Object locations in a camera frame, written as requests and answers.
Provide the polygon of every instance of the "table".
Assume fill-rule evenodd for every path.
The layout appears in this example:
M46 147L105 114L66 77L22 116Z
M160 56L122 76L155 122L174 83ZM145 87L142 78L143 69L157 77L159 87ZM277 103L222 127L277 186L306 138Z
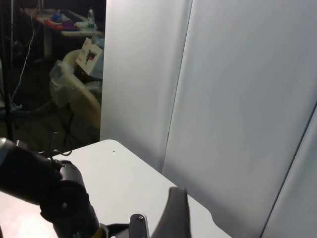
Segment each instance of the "table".
M128 223L134 213L148 218L150 235L165 208L172 182L113 140L77 150L67 157L81 171L99 222ZM38 206L0 192L0 225L4 238L55 238L52 225ZM193 238L229 238L210 212L188 198Z
M44 23L45 20L49 20L51 18L51 14L39 13L38 10L33 12L33 8L21 9L21 11L25 12L29 17L33 17L35 20L44 25L44 56L50 57L52 55L52 28ZM88 19L84 16L81 16L73 11L68 10L68 12L82 21L88 21ZM60 33L65 37L91 37L94 34L103 34L101 31L96 31L94 29L83 28L80 31L60 31Z

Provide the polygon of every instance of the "black robotic arm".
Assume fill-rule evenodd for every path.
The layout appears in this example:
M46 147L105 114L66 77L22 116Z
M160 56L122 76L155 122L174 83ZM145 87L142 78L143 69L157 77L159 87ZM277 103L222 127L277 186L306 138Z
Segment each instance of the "black robotic arm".
M113 227L99 223L76 166L28 151L19 141L0 139L0 191L39 205L59 238L108 238ZM172 187L152 238L190 237L187 192ZM130 233L129 238L144 237Z

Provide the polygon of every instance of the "white cable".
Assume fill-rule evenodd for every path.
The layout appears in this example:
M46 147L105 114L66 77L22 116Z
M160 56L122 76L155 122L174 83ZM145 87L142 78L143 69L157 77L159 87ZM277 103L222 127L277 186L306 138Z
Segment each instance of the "white cable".
M24 61L24 66L22 68L22 72L20 74L20 79L19 79L19 83L18 85L16 86L15 90L14 90L14 93L12 94L12 102L13 102L13 99L14 99L14 96L16 94L16 91L18 90L18 88L20 87L20 84L21 84L21 81L22 81L22 76L23 76L23 73L24 73L24 69L25 69L25 66L26 66L26 61L28 60L28 57L29 57L29 54L30 54L30 51L31 51L31 45L32 45L32 42L33 42L33 39L34 39L34 35L35 35L35 29L34 29L34 25L33 25L33 13L38 9L38 5L35 9L33 9L33 11L31 12L31 24L32 24L32 28L33 28L33 35L32 35L32 38L31 38L31 41L30 41L30 44L29 44L29 49L28 49L28 54L26 55L25 57L25 61Z

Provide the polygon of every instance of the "water bottle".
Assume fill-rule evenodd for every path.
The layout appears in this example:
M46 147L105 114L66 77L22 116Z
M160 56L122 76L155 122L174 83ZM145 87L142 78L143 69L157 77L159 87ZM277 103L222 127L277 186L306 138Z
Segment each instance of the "water bottle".
M88 27L95 28L95 13L94 9L91 7L88 11Z

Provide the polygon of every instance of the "table leg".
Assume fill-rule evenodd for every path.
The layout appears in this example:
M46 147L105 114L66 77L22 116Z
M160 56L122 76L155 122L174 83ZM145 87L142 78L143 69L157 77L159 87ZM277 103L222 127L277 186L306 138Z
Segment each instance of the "table leg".
M52 30L44 26L44 57L52 56Z

